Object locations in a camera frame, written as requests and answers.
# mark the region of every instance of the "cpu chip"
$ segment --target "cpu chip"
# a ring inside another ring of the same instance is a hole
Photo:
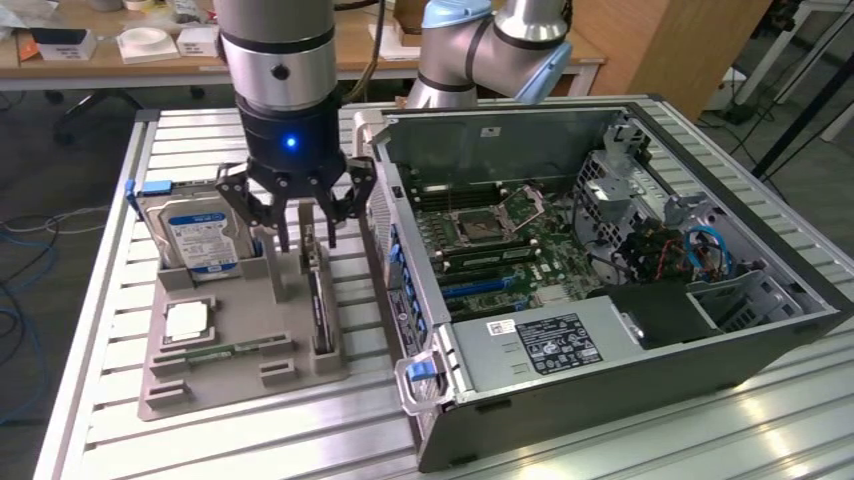
[[[488,242],[504,238],[504,229],[490,211],[460,213],[458,230],[470,242]]]

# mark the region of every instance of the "hard drive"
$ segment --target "hard drive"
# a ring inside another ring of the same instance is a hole
[[[162,268],[186,268],[194,281],[240,275],[238,260],[258,248],[213,181],[145,182],[134,201]]]

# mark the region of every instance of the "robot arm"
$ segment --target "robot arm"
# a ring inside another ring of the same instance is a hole
[[[288,248],[286,201],[312,197],[334,225],[356,217],[373,176],[369,163],[340,151],[334,93],[334,22],[330,0],[214,0],[221,53],[228,63],[249,158],[224,165],[217,189],[249,225],[277,231]],[[341,198],[332,186],[344,172],[353,188]],[[260,202],[252,179],[270,193]]]
[[[474,85],[527,104],[543,101],[569,60],[565,0],[430,0],[417,82],[406,108],[474,107]]]
[[[476,105],[474,84],[537,103],[569,58],[567,0],[508,0],[492,16],[489,0],[430,0],[424,12],[418,81],[409,108]],[[277,231],[288,247],[284,208],[313,197],[334,225],[354,218],[373,186],[370,160],[338,147],[334,20],[330,0],[213,0],[249,158],[224,165],[217,189],[249,225]],[[349,173],[340,199],[332,186]],[[248,180],[270,193],[252,196]]]

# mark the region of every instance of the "blue led light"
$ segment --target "blue led light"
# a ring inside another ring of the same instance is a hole
[[[298,141],[296,140],[296,137],[293,135],[286,135],[281,139],[281,144],[284,145],[284,148],[290,151],[296,150],[296,148],[298,147]]]

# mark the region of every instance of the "wooden desk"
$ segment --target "wooden desk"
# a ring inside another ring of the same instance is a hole
[[[17,45],[27,33],[18,32],[10,39],[0,42],[0,91],[2,90],[70,90],[97,88],[133,88],[174,85],[228,84],[228,69],[218,59],[209,57],[181,57],[158,62],[124,65],[114,37],[124,24],[138,20],[144,14],[120,10],[110,13],[93,11],[83,0],[62,0],[58,12],[69,27],[90,28],[98,36],[94,56],[87,62],[45,62],[33,58],[23,62],[17,59]],[[334,14],[334,50],[338,78],[357,79],[370,58],[373,40],[368,25],[376,21],[369,9]],[[601,52],[575,32],[572,42],[571,66],[565,73],[579,78],[571,92],[584,95],[596,75],[599,65],[604,63]],[[417,61],[386,61],[380,58],[374,79],[414,78]]]

